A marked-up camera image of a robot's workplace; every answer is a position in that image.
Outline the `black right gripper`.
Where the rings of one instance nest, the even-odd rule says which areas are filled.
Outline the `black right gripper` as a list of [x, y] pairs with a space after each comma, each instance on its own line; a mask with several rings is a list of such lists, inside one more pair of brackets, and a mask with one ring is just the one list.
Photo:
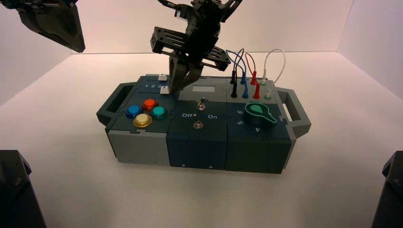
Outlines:
[[155, 27], [150, 44], [152, 51], [169, 58], [170, 91], [177, 92], [196, 82], [203, 66], [224, 71], [230, 64], [225, 51], [217, 46], [221, 18], [213, 15], [190, 16], [186, 32]]

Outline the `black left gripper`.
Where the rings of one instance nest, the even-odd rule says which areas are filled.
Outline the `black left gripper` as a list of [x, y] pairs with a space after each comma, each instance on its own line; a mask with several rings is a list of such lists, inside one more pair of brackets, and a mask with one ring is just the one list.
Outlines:
[[0, 4], [17, 10], [21, 22], [31, 31], [75, 52], [86, 46], [77, 0], [1, 0]]

